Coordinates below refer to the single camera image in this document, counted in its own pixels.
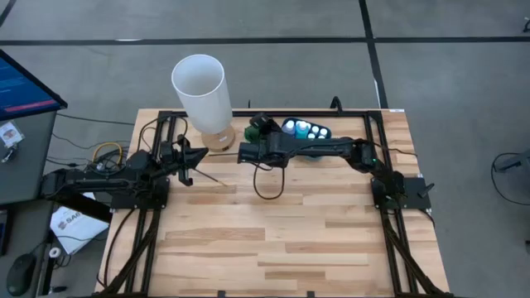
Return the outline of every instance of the lamp base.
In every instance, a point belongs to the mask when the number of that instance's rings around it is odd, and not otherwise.
[[[227,151],[235,141],[235,131],[230,125],[225,128],[222,132],[215,134],[203,133],[202,142],[208,149],[213,152]]]

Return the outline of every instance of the monitor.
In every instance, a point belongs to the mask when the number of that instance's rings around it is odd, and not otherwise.
[[[66,107],[58,94],[0,50],[0,121]]]

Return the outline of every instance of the black metal frame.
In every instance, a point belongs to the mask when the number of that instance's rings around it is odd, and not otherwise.
[[[368,111],[344,111],[342,109],[342,104],[340,100],[337,97],[334,97],[330,108],[337,108],[336,110],[331,109],[329,111],[267,111],[267,115],[271,117],[302,117],[302,118],[308,118],[308,117],[348,117],[348,118],[362,118],[364,120],[364,126],[366,131],[366,139],[368,141],[374,142],[373,137],[373,131],[372,131],[372,121],[374,121],[377,125],[378,129],[378,135],[379,135],[379,141],[381,146],[386,147],[387,144],[387,138],[384,130],[384,123],[383,123],[383,115],[381,114],[381,111],[378,110],[368,110]],[[234,117],[252,117],[254,116],[256,111],[253,111],[249,109],[248,111],[234,111],[233,116]],[[162,118],[157,123],[156,131],[155,131],[155,137],[153,140],[152,148],[153,148],[153,154],[157,154],[160,143],[161,143],[161,132],[163,128],[163,124],[165,121],[170,122],[170,128],[167,133],[167,140],[172,140],[173,134],[175,131],[175,124],[176,124],[176,118],[172,118],[171,116],[177,116],[177,117],[187,117],[186,112],[184,111],[178,111],[178,112],[172,112],[172,111],[161,111],[158,114],[159,118]],[[383,151],[383,159],[385,164],[392,169],[392,161],[391,157],[388,151]],[[158,221],[160,219],[160,210],[154,211],[157,213],[157,215],[153,215],[153,220],[156,220],[156,225],[158,226]],[[428,297],[431,295],[432,297],[435,296],[443,296],[443,293],[440,292],[432,283],[430,280],[423,274],[420,267],[417,265],[417,263],[413,260],[412,256],[410,255],[410,249],[408,246],[408,240],[407,240],[407,231],[405,229],[405,222],[402,216],[402,211],[400,209],[395,209],[395,220],[397,223],[397,235],[398,237],[394,237],[393,235],[396,234],[396,232],[393,230],[391,223],[391,219],[388,214],[388,210],[384,206],[379,206],[379,213],[381,216],[381,220],[383,223],[383,231],[384,238],[385,238],[385,246],[387,249],[387,255],[388,255],[388,265],[390,268],[390,275],[392,278],[392,284],[393,284],[393,291],[394,295],[396,297],[404,297],[407,295],[412,296],[423,296],[422,294],[418,294],[417,289],[417,282],[415,276],[417,276],[418,281],[422,284],[422,286],[425,288],[425,291],[427,295],[425,297]],[[146,220],[146,210],[141,210],[140,215],[138,217],[137,221],[137,231],[135,234],[134,242],[133,242],[133,248],[132,250],[134,252],[137,252],[137,250],[140,247],[140,239],[142,238],[143,233],[143,227],[145,225]],[[152,272],[152,260],[156,245],[156,233],[157,228],[154,231],[155,238],[150,242],[149,248],[147,251],[147,258],[144,268],[144,274],[142,279],[142,289],[141,293],[143,295],[147,296],[148,290],[149,290],[149,281],[151,279],[151,272]],[[407,280],[408,285],[410,288],[410,292],[403,292],[401,282],[400,282],[400,276],[398,271],[398,262],[396,259],[396,254],[394,252],[394,248],[398,250],[398,252],[402,255],[403,259],[405,260],[405,270],[407,273]],[[133,284],[134,284],[134,276],[135,276],[135,269],[134,266],[132,272],[130,272],[130,275],[127,279],[127,284],[125,287],[125,293],[126,295],[137,295],[138,293],[133,292]],[[225,297],[225,291],[219,291],[218,297]],[[315,292],[309,291],[307,294],[307,297],[315,297]]]

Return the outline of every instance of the gray desk surface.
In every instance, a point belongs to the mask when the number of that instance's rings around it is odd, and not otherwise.
[[[10,206],[10,215],[13,216],[12,233],[7,245],[7,254],[0,257],[0,297],[11,297],[7,293],[6,277],[13,261],[20,255],[30,252],[48,235],[51,211],[53,204],[49,201],[36,200]],[[31,288],[22,298],[35,297],[39,274],[42,268],[45,245],[39,246],[33,253],[36,258],[36,267],[33,272]]]
[[[15,119],[26,137],[12,161],[0,164],[0,205],[35,199],[46,163],[55,112]],[[0,156],[6,152],[0,141]]]

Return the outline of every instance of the wooden table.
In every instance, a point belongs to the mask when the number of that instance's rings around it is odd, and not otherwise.
[[[158,112],[139,110],[129,154],[137,147],[141,127]],[[382,114],[388,145],[413,151],[405,113],[383,110]],[[306,120],[330,127],[334,137],[366,137],[359,118]],[[180,120],[176,133],[183,131],[179,124]],[[234,118],[232,124],[237,139],[228,152],[237,152],[248,118]],[[153,134],[152,129],[145,133],[149,144]],[[192,147],[202,147],[200,134],[192,126],[187,137]],[[391,156],[394,170],[406,176],[419,173],[416,157],[395,151]],[[150,296],[216,296],[219,290],[227,296],[305,296],[307,291],[315,291],[316,296],[393,295],[381,219],[369,187],[371,175],[354,171],[339,157],[307,161],[298,156],[286,168],[284,194],[267,201],[254,193],[254,167],[238,165],[236,160],[237,156],[207,156],[197,167],[227,186],[194,171],[190,171],[195,182],[191,187],[171,177],[170,197],[161,212]],[[260,192],[277,194],[281,178],[279,169],[259,171]],[[126,213],[121,210],[113,216],[108,239]],[[130,256],[137,214],[118,235],[109,277]],[[435,285],[448,291],[431,221],[417,210],[405,210],[403,216],[412,255]],[[398,261],[406,290],[400,257]],[[136,290],[143,259],[138,264]]]

